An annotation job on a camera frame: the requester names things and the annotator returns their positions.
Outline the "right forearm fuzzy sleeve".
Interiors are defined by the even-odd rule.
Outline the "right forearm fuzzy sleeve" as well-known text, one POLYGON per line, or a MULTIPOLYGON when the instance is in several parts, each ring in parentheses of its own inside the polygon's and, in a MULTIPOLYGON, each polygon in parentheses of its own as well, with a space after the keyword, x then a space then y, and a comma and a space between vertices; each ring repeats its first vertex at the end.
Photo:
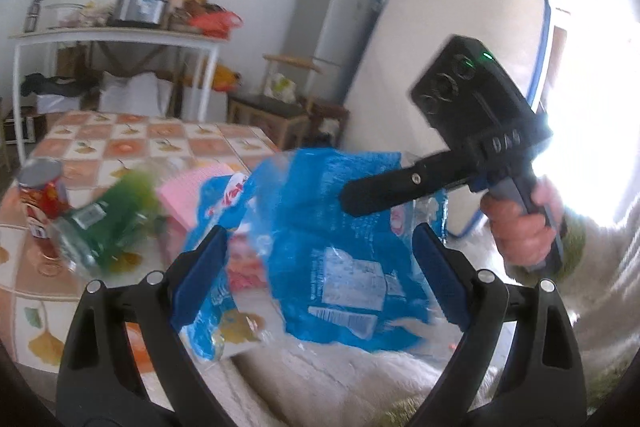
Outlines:
POLYGON ((639 349, 639 202, 611 228, 570 210, 564 225, 565 262, 554 280, 582 357, 587 404, 596 409, 639 349))

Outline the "right hand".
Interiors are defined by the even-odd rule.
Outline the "right hand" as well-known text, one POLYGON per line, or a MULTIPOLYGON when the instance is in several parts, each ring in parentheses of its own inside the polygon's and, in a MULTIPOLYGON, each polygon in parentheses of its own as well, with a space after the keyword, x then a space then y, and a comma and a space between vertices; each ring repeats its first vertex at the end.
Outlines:
POLYGON ((480 201, 498 251, 508 265, 529 268, 543 262, 564 219, 562 199, 547 178, 538 180, 530 198, 535 205, 551 211, 555 229, 546 225, 543 215, 526 215, 512 200, 496 199, 486 193, 480 201))

